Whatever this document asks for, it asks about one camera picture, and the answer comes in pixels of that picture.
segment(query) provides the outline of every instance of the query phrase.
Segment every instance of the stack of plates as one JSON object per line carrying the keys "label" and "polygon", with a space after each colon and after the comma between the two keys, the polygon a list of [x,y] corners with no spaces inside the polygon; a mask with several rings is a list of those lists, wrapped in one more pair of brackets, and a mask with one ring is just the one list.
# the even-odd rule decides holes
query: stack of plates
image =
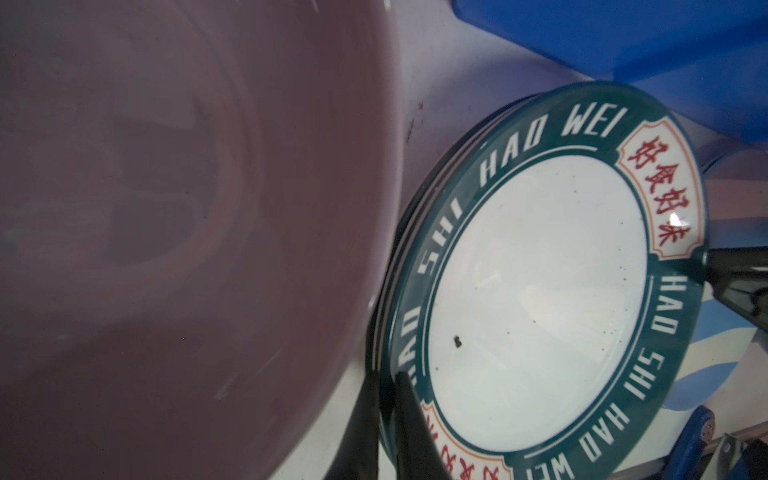
{"label": "stack of plates", "polygon": [[408,206],[369,329],[389,457],[406,371],[454,478],[607,478],[694,331],[705,207],[684,132],[633,88],[480,122]]}

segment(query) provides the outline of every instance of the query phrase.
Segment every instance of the red chinese character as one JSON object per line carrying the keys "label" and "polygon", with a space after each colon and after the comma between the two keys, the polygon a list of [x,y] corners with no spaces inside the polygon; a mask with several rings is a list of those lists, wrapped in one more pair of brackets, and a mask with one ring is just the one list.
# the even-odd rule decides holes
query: red chinese character
{"label": "red chinese character", "polygon": [[451,456],[448,452],[448,446],[442,446],[442,452],[440,452],[440,459],[445,462],[445,467],[448,469],[448,473],[453,473],[453,462],[456,461],[456,455]]}
{"label": "red chinese character", "polygon": [[669,145],[662,144],[659,141],[659,137],[656,137],[651,141],[644,141],[643,146],[638,148],[634,155],[629,157],[629,161],[636,161],[637,164],[634,168],[635,170],[640,170],[648,162],[656,163],[656,156],[661,152],[667,151],[668,148]]}
{"label": "red chinese character", "polygon": [[685,188],[683,190],[675,190],[674,187],[672,187],[672,190],[666,192],[661,197],[654,198],[654,200],[659,202],[659,208],[656,210],[656,213],[663,214],[664,212],[674,210],[677,207],[687,207],[688,199],[683,195],[685,190]]}
{"label": "red chinese character", "polygon": [[490,468],[485,467],[485,470],[482,471],[482,480],[498,480],[498,467],[493,472]]}
{"label": "red chinese character", "polygon": [[463,458],[459,459],[459,461],[462,463],[462,468],[464,469],[464,471],[458,477],[461,480],[472,480],[472,470],[475,469],[475,464],[472,464],[472,465],[470,465],[468,467],[467,464],[464,463],[464,459]]}
{"label": "red chinese character", "polygon": [[429,421],[429,415],[427,415],[427,425],[429,425],[429,431],[432,432],[432,440],[437,440],[437,432],[432,431],[435,428],[435,424]]}
{"label": "red chinese character", "polygon": [[655,174],[652,177],[645,177],[645,180],[648,180],[650,182],[650,192],[652,194],[656,193],[656,186],[661,185],[665,181],[668,184],[671,184],[674,180],[674,171],[677,170],[677,164],[675,165],[657,165],[656,170],[659,171],[659,173]]}
{"label": "red chinese character", "polygon": [[690,227],[683,227],[682,225],[672,225],[669,222],[667,222],[666,225],[659,225],[659,230],[661,230],[663,233],[659,234],[659,238],[661,238],[661,243],[659,243],[659,247],[662,247],[664,245],[664,242],[672,239],[672,243],[677,242],[677,238],[679,235],[679,238],[685,237],[686,232],[690,230]]}

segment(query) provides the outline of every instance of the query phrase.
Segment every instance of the green-rimmed plate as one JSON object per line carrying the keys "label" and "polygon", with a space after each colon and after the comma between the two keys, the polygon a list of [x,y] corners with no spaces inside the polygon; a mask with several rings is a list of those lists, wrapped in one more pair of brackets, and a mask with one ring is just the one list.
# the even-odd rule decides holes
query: green-rimmed plate
{"label": "green-rimmed plate", "polygon": [[369,334],[394,452],[406,371],[454,478],[606,478],[674,380],[706,211],[653,98],[593,82],[496,112],[412,202]]}

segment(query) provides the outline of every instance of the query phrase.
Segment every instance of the white tabletop surface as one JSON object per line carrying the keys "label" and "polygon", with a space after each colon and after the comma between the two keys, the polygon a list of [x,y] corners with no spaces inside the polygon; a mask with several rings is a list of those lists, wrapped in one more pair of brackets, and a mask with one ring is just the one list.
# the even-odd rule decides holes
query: white tabletop surface
{"label": "white tabletop surface", "polygon": [[[406,139],[403,206],[441,156],[483,117],[527,95],[589,80],[459,21],[449,0],[382,1],[391,5],[399,43]],[[679,119],[694,147],[719,137],[692,121]],[[325,475],[363,375],[361,345],[315,425],[272,480],[314,480]],[[755,378],[768,378],[768,355],[752,343],[733,375],[707,403],[715,411],[716,435],[768,421],[768,382],[755,382]],[[667,455],[687,415],[662,411],[620,469]],[[395,478],[395,469],[381,449],[379,478]]]}

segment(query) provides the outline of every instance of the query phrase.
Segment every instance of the white plate center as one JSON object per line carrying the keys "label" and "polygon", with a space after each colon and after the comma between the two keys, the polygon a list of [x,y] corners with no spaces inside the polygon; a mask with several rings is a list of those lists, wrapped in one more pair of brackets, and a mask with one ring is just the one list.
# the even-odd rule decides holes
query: white plate center
{"label": "white plate center", "polygon": [[510,452],[571,424],[631,340],[646,264],[640,207],[605,163],[556,157],[504,184],[459,237],[432,308],[429,373],[451,427]]}

